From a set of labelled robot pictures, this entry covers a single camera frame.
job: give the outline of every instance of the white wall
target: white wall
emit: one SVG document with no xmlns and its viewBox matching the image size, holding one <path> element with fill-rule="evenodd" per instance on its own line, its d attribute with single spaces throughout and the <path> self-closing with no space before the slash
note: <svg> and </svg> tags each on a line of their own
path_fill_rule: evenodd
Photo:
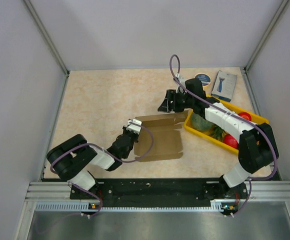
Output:
<svg viewBox="0 0 290 240">
<path fill-rule="evenodd" d="M 282 0 L 31 0 L 70 70 L 245 66 Z"/>
<path fill-rule="evenodd" d="M 290 6 L 252 67 L 250 79 L 274 130 L 279 171 L 290 180 Z"/>
<path fill-rule="evenodd" d="M 0 0 L 0 240 L 38 180 L 64 80 L 22 1 Z"/>
</svg>

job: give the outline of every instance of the yellow tray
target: yellow tray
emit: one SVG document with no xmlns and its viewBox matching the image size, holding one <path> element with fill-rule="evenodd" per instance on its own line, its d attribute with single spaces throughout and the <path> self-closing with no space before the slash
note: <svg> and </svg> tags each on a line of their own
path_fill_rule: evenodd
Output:
<svg viewBox="0 0 290 240">
<path fill-rule="evenodd" d="M 269 121 L 266 118 L 264 118 L 264 117 L 261 117 L 259 115 L 256 115 L 256 114 L 254 114 L 254 113 L 252 113 L 250 111 L 246 111 L 246 110 L 244 110 L 244 109 L 242 109 L 242 108 L 240 108 L 238 106 L 235 106 L 233 104 L 230 104 L 227 101 L 223 101 L 223 100 L 219 100 L 219 101 L 226 108 L 228 108 L 231 111 L 234 111 L 237 114 L 239 114 L 241 112 L 249 113 L 250 116 L 251 116 L 251 121 L 254 122 L 254 123 L 256 123 L 256 124 L 263 124 L 263 123 L 267 123 L 268 124 L 269 123 Z M 187 130 L 188 132 L 190 132 L 190 133 L 192 133 L 192 134 L 194 134 L 196 136 L 205 138 L 205 139 L 211 141 L 213 144 L 218 145 L 218 146 L 222 147 L 223 149 L 226 149 L 227 151 L 230 151 L 230 152 L 232 152 L 232 153 L 234 153 L 236 155 L 239 154 L 239 150 L 238 149 L 236 149 L 234 147 L 231 147 L 231 146 L 229 146 L 229 145 L 227 145 L 227 144 L 225 144 L 225 143 L 223 143 L 223 142 L 221 142 L 221 141 L 219 141 L 219 140 L 217 140 L 217 139 L 209 136 L 210 133 L 211 133 L 210 130 L 209 131 L 205 131 L 205 132 L 201 132 L 201 131 L 198 131 L 198 130 L 194 129 L 193 126 L 192 126 L 192 123 L 191 123 L 191 116 L 192 116 L 192 114 L 193 114 L 193 110 L 191 110 L 189 112 L 189 114 L 188 114 L 188 116 L 187 116 L 187 118 L 185 120 L 185 123 L 184 123 L 185 130 Z"/>
</svg>

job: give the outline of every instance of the cardboard box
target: cardboard box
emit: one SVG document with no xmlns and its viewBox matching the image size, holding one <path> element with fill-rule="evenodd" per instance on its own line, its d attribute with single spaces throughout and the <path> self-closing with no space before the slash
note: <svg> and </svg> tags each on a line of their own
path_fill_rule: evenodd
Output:
<svg viewBox="0 0 290 240">
<path fill-rule="evenodd" d="M 237 75 L 219 71 L 211 95 L 230 102 L 233 97 L 236 81 Z"/>
<path fill-rule="evenodd" d="M 140 162 L 181 158 L 183 144 L 179 129 L 183 127 L 183 122 L 187 116 L 188 111 L 136 117 L 144 127 L 152 132 L 154 137 L 153 148 Z M 149 149 L 151 141 L 148 132 L 142 130 L 138 142 L 134 145 L 135 155 L 142 156 Z"/>
</svg>

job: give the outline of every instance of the box flap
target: box flap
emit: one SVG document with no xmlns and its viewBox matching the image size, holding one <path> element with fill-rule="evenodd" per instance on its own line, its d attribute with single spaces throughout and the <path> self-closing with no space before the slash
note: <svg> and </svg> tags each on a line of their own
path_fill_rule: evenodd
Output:
<svg viewBox="0 0 290 240">
<path fill-rule="evenodd" d="M 187 118 L 188 111 L 160 115 L 140 116 L 136 119 L 142 121 L 142 125 L 149 128 L 154 137 L 154 145 L 148 155 L 141 162 L 179 159 L 183 156 L 183 144 L 181 133 L 177 129 L 182 128 L 182 122 Z M 138 143 L 134 145 L 134 153 L 142 156 L 152 142 L 148 132 L 142 130 L 138 137 Z"/>
<path fill-rule="evenodd" d="M 136 119 L 142 122 L 147 128 L 175 125 L 182 123 L 188 116 L 188 111 L 178 113 L 168 113 L 159 115 L 137 116 Z"/>
</svg>

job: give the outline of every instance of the red tomato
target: red tomato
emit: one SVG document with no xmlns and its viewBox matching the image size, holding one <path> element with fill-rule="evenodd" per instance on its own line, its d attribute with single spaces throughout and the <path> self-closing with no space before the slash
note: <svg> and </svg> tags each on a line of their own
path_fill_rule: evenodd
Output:
<svg viewBox="0 0 290 240">
<path fill-rule="evenodd" d="M 243 119 L 246 119 L 248 121 L 252 121 L 252 116 L 247 112 L 243 111 L 243 112 L 239 113 L 238 115 L 241 116 Z"/>
<path fill-rule="evenodd" d="M 236 141 L 236 139 L 235 139 L 232 135 L 230 135 L 230 134 L 226 134 L 226 135 L 224 136 L 223 142 L 224 142 L 225 144 L 227 144 L 228 146 L 231 146 L 232 148 L 235 148 L 235 149 L 237 149 L 238 146 L 239 146 L 239 143 L 238 143 L 238 142 Z"/>
</svg>

